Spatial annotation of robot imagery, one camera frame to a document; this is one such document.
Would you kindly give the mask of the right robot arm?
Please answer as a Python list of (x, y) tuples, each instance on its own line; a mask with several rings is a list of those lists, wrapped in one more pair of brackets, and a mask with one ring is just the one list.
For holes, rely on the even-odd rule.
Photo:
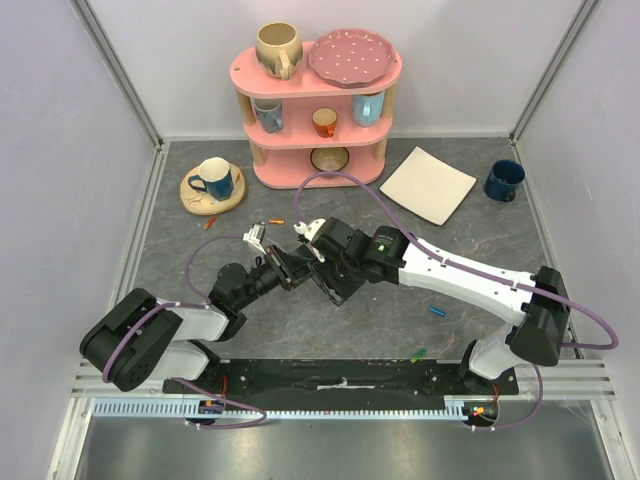
[[(565, 293), (561, 274), (549, 267), (537, 273), (491, 267), (436, 249), (392, 226), (373, 235), (330, 217), (294, 229), (316, 256), (323, 286), (338, 300), (364, 282), (388, 282), (448, 295), (499, 317), (503, 325), (472, 341), (458, 368), (467, 392), (483, 392), (515, 365), (553, 367), (560, 359), (570, 309), (557, 301)], [(505, 283), (497, 282), (503, 274)]]

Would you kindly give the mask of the red orange battery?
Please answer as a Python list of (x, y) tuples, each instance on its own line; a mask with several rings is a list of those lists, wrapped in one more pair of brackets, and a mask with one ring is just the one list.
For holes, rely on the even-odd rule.
[(204, 230), (208, 230), (214, 224), (215, 221), (216, 221), (215, 216), (210, 217), (203, 226)]

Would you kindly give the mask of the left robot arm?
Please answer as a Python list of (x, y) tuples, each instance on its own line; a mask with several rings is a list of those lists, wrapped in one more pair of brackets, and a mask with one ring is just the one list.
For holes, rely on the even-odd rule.
[(160, 300), (135, 288), (120, 300), (80, 342), (79, 353), (98, 369), (105, 383), (122, 392), (164, 373), (172, 343), (222, 342), (246, 322), (243, 309), (280, 287), (292, 290), (311, 276), (315, 256), (301, 246), (287, 253), (275, 245), (251, 269), (223, 266), (204, 304)]

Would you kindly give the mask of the black remote control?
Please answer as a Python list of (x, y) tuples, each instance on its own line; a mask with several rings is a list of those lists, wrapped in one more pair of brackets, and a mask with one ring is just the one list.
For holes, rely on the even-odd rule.
[(313, 280), (336, 306), (344, 304), (359, 288), (355, 279), (337, 262), (314, 259), (309, 263), (309, 268)]

